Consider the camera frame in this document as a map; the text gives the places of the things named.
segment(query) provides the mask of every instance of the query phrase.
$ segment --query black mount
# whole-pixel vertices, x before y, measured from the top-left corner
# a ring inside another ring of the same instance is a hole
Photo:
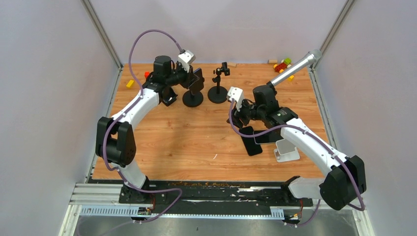
[[[169,106],[177,100],[177,94],[175,94],[172,86],[178,84],[188,89],[187,92],[190,94],[197,95],[201,93],[200,91],[204,88],[204,77],[201,69],[198,68],[193,71],[193,67],[190,65],[189,72],[187,72],[180,62],[175,64],[169,56],[157,56],[153,62],[153,72],[147,77],[144,88],[159,93],[159,101]]]
[[[194,74],[199,78],[203,78],[203,73],[200,68],[195,70]],[[197,107],[203,102],[203,94],[199,90],[189,90],[182,96],[182,102],[187,107]]]
[[[345,161],[345,165],[355,179],[359,193],[364,193],[366,191],[366,179],[365,164],[362,159],[355,155]],[[323,200],[335,210],[342,209],[357,197],[353,185],[342,166],[334,167],[327,174],[325,181],[319,186]]]
[[[95,140],[95,154],[103,157],[103,142],[107,128],[113,122],[113,118],[102,117],[97,123],[97,135]],[[121,167],[129,165],[136,154],[135,137],[133,136],[132,125],[128,122],[117,122],[110,130],[106,145],[107,160],[109,163],[116,163]]]
[[[222,63],[222,67],[221,68],[217,68],[213,71],[213,74],[217,75],[216,77],[214,77],[212,80],[214,83],[217,83],[216,86],[210,88],[210,90],[208,90],[208,99],[212,102],[212,103],[223,103],[227,100],[227,89],[225,89],[224,87],[220,86],[220,81],[221,81],[221,77],[220,75],[224,73],[224,76],[229,76],[230,75],[230,69],[227,68],[227,62],[223,62]]]
[[[149,178],[146,177],[145,183],[142,186],[143,190],[149,190]],[[133,188],[123,185],[120,189],[119,203],[122,204],[137,204],[143,203],[149,198],[149,193],[139,192]]]
[[[293,118],[298,118],[288,107],[280,107],[275,98],[276,90],[267,85],[258,86],[253,89],[255,102],[249,99],[242,101],[240,111],[236,107],[232,110],[233,125],[240,129],[241,133],[252,135],[262,131],[254,131],[251,126],[244,127],[251,120],[261,120],[266,128],[272,128],[280,124],[286,124]],[[262,153],[261,144],[275,143],[281,140],[281,129],[264,134],[257,138],[242,137],[243,144],[249,156]]]

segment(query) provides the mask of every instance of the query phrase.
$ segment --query toy block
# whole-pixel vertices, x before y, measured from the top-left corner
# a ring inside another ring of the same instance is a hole
[[[286,65],[290,64],[290,63],[291,63],[291,59],[289,59],[289,58],[285,58],[284,63],[285,63]]]
[[[228,62],[227,63],[227,66],[229,67],[229,66],[231,66],[231,67],[236,67],[236,66],[238,66],[238,64],[237,63],[234,63],[234,62]]]
[[[127,83],[126,87],[128,87],[129,89],[132,88],[133,83],[135,83],[134,80],[129,81],[129,83]]]

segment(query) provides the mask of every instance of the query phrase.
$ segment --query black stand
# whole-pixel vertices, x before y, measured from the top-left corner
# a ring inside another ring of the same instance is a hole
[[[229,76],[230,75],[230,69],[227,68],[227,63],[223,62],[222,63],[222,67],[221,68],[217,68],[215,71],[213,71],[213,74],[216,74],[217,76],[213,78],[213,82],[217,83],[216,86],[210,88],[210,90],[208,91],[208,99],[212,102],[212,103],[223,103],[227,100],[227,89],[225,89],[224,87],[220,86],[220,75],[224,73],[225,76]]]
[[[182,102],[187,107],[197,107],[203,102],[203,94],[201,92],[192,94],[191,91],[187,91],[182,96]]]

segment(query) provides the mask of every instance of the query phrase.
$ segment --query yellow block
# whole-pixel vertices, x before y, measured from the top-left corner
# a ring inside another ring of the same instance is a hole
[[[135,83],[134,80],[129,81],[129,83],[127,83],[126,87],[128,87],[130,89],[133,86],[133,83]]]

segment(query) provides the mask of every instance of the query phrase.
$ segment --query white wall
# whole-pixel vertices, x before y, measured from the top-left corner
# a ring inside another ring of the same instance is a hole
[[[117,68],[81,1],[0,3],[0,235],[58,234]]]
[[[417,2],[359,0],[317,71],[340,149],[365,162],[377,236],[415,235]]]
[[[145,30],[170,33],[196,62],[262,62],[301,58],[319,48],[345,0],[92,0],[118,56],[127,62]],[[134,62],[176,57],[175,45],[158,33],[138,43]]]

